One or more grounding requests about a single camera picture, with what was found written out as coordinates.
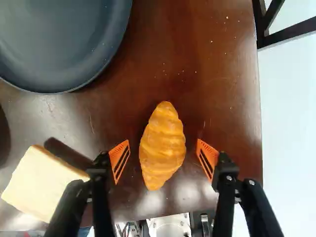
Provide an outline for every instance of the wooden table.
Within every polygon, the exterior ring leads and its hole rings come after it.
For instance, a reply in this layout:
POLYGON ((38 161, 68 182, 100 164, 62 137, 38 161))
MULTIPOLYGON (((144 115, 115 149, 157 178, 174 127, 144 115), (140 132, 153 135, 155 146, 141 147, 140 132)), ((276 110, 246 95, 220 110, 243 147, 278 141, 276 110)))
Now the wooden table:
MULTIPOLYGON (((262 181, 257 64, 251 0, 135 0, 121 47, 90 85, 39 95, 0 82, 0 191, 32 144, 52 137, 94 159, 129 139, 128 166, 110 190, 116 221, 214 208, 217 196, 194 154, 197 138, 225 150, 240 178, 262 181), (138 146, 163 100, 184 124, 187 155, 159 191, 149 192, 138 146)), ((1 200, 0 229, 20 228, 18 214, 1 200)))

